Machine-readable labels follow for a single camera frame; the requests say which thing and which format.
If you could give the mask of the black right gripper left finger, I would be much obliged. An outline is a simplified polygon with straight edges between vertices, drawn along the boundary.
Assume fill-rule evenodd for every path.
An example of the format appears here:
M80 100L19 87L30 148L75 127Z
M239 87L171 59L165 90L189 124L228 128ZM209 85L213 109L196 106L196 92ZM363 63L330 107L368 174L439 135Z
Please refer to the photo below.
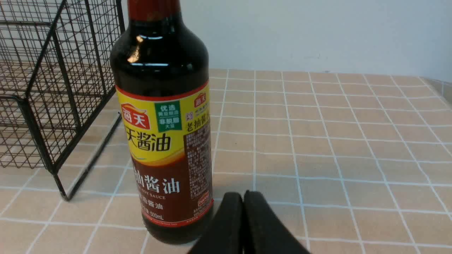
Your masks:
M189 254L241 254L243 200L237 192L227 192L205 233Z

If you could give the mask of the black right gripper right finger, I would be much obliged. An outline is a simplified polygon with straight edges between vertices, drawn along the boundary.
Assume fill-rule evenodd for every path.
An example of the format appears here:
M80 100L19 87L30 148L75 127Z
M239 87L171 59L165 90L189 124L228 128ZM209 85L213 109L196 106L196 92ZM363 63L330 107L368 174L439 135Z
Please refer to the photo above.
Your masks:
M245 254L309 254L278 219L262 193L244 194Z

